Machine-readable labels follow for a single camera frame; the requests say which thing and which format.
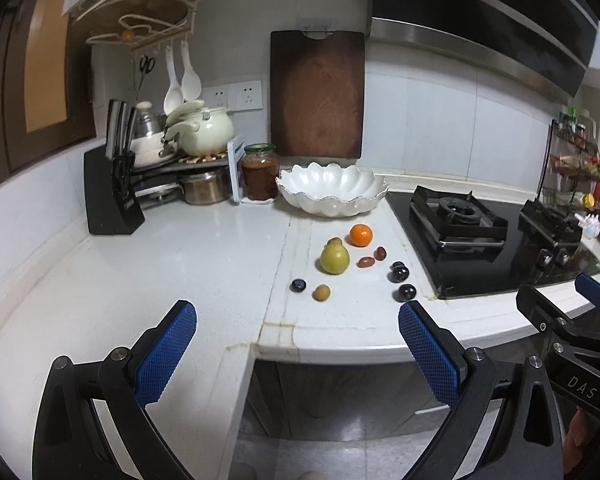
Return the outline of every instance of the stove knob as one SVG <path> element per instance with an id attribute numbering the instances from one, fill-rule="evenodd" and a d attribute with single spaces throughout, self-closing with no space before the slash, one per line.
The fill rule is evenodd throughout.
<path id="1" fill-rule="evenodd" d="M 555 263 L 557 263 L 561 267 L 564 267 L 567 263 L 569 263 L 570 259 L 571 255 L 569 254 L 569 251 L 567 251 L 567 249 L 565 248 L 562 248 L 558 251 L 558 254 L 556 254 Z"/>
<path id="2" fill-rule="evenodd" d="M 536 266 L 540 269 L 546 269 L 551 261 L 554 259 L 554 255 L 548 249 L 540 249 L 538 253 L 538 259 L 536 260 Z"/>

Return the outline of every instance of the scalloped bowl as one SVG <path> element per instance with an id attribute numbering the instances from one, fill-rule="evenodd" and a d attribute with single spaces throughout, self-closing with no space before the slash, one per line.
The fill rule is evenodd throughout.
<path id="1" fill-rule="evenodd" d="M 357 166 L 326 168 L 312 162 L 308 168 L 294 166 L 276 179 L 286 201 L 307 213 L 344 218 L 375 208 L 386 195 L 388 184 L 381 175 Z"/>

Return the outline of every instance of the knife block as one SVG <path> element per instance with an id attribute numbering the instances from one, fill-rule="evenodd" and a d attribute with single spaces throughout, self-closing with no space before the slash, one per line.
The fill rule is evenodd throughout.
<path id="1" fill-rule="evenodd" d="M 84 153 L 84 199 L 89 232 L 130 235 L 144 222 L 131 186 L 136 154 L 126 152 L 109 160 L 105 147 Z"/>

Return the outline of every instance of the cabinet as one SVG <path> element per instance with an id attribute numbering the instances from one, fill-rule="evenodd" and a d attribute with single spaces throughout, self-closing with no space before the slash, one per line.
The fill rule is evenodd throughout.
<path id="1" fill-rule="evenodd" d="M 371 0 L 370 34 L 419 44 L 505 73 L 567 102 L 598 20 L 584 0 Z"/>
<path id="2" fill-rule="evenodd" d="M 64 0 L 10 0 L 0 14 L 0 182 L 95 136 L 91 54 Z"/>

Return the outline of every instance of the blue gripper pad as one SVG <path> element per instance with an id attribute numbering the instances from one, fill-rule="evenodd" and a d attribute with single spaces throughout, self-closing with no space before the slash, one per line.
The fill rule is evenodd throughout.
<path id="1" fill-rule="evenodd" d="M 587 298 L 591 304 L 600 309 L 600 283 L 586 274 L 576 276 L 576 291 Z"/>
<path id="2" fill-rule="evenodd" d="M 438 402 L 458 403 L 459 371 L 409 303 L 400 307 L 398 328 Z"/>
<path id="3" fill-rule="evenodd" d="M 157 402 L 196 332 L 196 309 L 186 303 L 136 372 L 136 400 L 144 408 Z"/>

